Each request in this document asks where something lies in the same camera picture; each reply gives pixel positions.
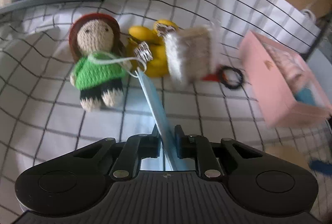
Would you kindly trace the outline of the pink box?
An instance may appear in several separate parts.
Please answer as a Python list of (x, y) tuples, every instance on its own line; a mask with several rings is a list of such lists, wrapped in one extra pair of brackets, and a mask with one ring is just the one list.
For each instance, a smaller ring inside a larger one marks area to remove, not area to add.
[(299, 54), (252, 31), (239, 53), (269, 127), (309, 127), (330, 117), (331, 103)]

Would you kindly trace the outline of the blue face mask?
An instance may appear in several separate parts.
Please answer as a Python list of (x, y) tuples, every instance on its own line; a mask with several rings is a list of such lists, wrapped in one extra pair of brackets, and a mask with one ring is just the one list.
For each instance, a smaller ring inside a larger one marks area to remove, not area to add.
[[(88, 55), (88, 60), (96, 65), (125, 64), (125, 71), (140, 82), (144, 96), (154, 117), (155, 124), (159, 130), (161, 144), (165, 162), (171, 167), (172, 171), (192, 171), (195, 167), (194, 161), (189, 159), (179, 159), (177, 157), (175, 145), (175, 132), (171, 129), (169, 120), (162, 106), (157, 90), (151, 80), (145, 75), (146, 63), (137, 57), (118, 58), (107, 52), (94, 52)], [(143, 68), (137, 68), (134, 73), (129, 70), (128, 61), (137, 61)]]

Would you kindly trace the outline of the beige fluffy plush pouch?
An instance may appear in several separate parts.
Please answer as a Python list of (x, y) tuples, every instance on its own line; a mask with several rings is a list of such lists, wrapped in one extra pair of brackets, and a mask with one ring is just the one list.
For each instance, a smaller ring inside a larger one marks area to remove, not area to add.
[(219, 34), (210, 23), (164, 36), (168, 71), (175, 87), (184, 88), (217, 71)]

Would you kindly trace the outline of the checkered white tablecloth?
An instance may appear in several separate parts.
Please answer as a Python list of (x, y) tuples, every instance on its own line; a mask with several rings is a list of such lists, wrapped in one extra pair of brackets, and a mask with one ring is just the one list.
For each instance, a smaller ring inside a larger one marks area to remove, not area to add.
[(306, 160), (331, 162), (331, 128), (269, 128), (251, 82), (237, 90), (196, 81), (175, 88), (162, 33), (219, 26), (219, 63), (241, 68), (239, 47), (249, 31), (305, 52), (319, 29), (285, 0), (104, 0), (40, 5), (1, 15), (1, 223), (21, 215), (14, 183), (26, 169), (105, 137), (125, 141), (155, 121), (140, 82), (123, 78), (120, 101), (80, 99), (69, 48), (72, 25), (83, 15), (107, 14), (120, 26), (126, 56), (141, 57), (169, 121), (185, 133), (218, 142), (234, 138), (257, 149), (290, 146)]

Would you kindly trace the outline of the yellow plush toy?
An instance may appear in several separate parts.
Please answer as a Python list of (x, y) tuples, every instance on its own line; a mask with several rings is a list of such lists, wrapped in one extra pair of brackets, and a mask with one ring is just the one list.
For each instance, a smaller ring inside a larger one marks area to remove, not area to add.
[(169, 75), (164, 36), (177, 30), (175, 23), (165, 19), (156, 21), (153, 29), (144, 26), (130, 27), (126, 56), (143, 60), (146, 63), (145, 75), (150, 78)]

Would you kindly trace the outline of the knitted doll green sweater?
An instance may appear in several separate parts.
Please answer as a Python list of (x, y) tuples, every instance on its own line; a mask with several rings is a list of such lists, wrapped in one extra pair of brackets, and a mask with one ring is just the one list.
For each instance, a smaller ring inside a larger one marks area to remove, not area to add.
[(118, 22), (107, 14), (83, 15), (71, 27), (69, 48), (75, 63), (70, 82), (80, 91), (82, 108), (93, 111), (118, 105), (123, 98), (122, 79), (131, 69), (123, 59)]

